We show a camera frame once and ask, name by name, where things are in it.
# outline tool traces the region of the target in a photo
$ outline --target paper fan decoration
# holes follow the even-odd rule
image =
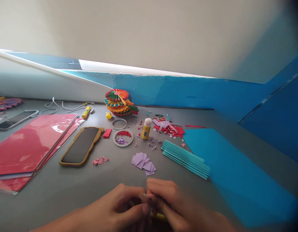
[[[20,104],[22,104],[22,99],[20,98],[7,98],[0,100],[0,111],[16,107]]]
[[[137,106],[128,99],[129,93],[121,89],[113,89],[106,93],[105,104],[110,112],[116,116],[130,113],[138,114]]]
[[[121,101],[129,97],[129,93],[125,90],[113,89],[106,93],[106,98],[111,101]]]

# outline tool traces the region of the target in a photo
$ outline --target charging cable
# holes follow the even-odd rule
[[[60,106],[57,104],[58,102],[62,102],[62,107],[60,107]],[[52,106],[53,103],[54,103],[55,105],[57,105],[61,110],[65,111],[65,112],[68,112],[68,113],[70,113],[70,112],[74,112],[74,111],[77,111],[77,110],[80,110],[80,109],[85,109],[85,108],[87,108],[87,104],[88,104],[88,103],[90,103],[90,104],[95,104],[95,102],[86,102],[86,103],[83,103],[81,106],[79,106],[79,107],[77,107],[77,108],[75,108],[75,109],[71,109],[71,108],[64,107],[64,105],[63,105],[63,101],[55,101],[55,100],[54,100],[54,97],[53,97],[53,98],[52,98],[52,102],[45,104],[45,107],[48,108],[48,107]],[[92,108],[92,110],[91,110],[90,112],[93,113],[93,112],[95,111],[94,107],[93,107],[92,105],[89,105],[89,106]]]

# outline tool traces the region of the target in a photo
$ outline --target brown phone case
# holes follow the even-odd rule
[[[64,163],[64,162],[62,162],[63,158],[65,157],[65,155],[67,154],[67,152],[69,151],[69,149],[72,147],[72,145],[74,144],[74,142],[78,139],[78,137],[81,135],[81,133],[83,132],[83,130],[86,129],[86,128],[98,128],[99,130],[98,130],[98,132],[97,132],[97,134],[96,134],[93,142],[91,143],[90,148],[88,149],[87,153],[85,154],[83,161],[81,163]],[[79,166],[84,165],[86,163],[86,161],[88,160],[89,155],[90,155],[91,151],[94,148],[94,145],[100,139],[101,134],[104,132],[104,130],[105,129],[102,128],[102,127],[82,127],[80,129],[80,131],[78,132],[78,134],[75,136],[73,143],[68,147],[67,151],[64,153],[64,155],[60,159],[59,164],[62,165],[62,166],[76,166],[76,167],[79,167]]]

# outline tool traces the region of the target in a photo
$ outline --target blue paper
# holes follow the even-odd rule
[[[210,178],[244,226],[295,219],[298,199],[214,129],[186,130],[184,140],[211,167]]]

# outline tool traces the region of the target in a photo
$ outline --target white glue stick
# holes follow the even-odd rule
[[[147,140],[149,138],[149,133],[151,129],[152,119],[146,118],[145,123],[143,125],[143,131],[142,131],[142,138],[144,140]]]

